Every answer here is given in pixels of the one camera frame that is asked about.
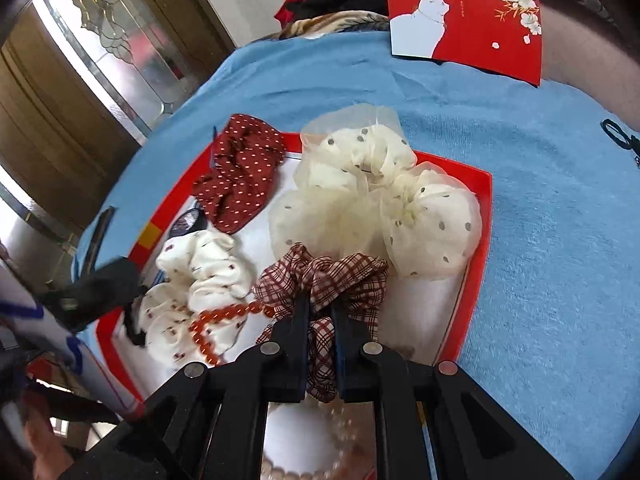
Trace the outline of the person's left hand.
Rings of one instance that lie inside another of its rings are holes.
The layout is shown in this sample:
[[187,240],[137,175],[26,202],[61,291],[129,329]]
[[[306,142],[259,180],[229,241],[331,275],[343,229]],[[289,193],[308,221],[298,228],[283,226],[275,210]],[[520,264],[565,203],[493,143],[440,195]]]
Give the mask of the person's left hand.
[[56,480],[73,465],[74,459],[54,433],[43,400],[25,393],[25,436],[34,456],[32,475],[36,480]]

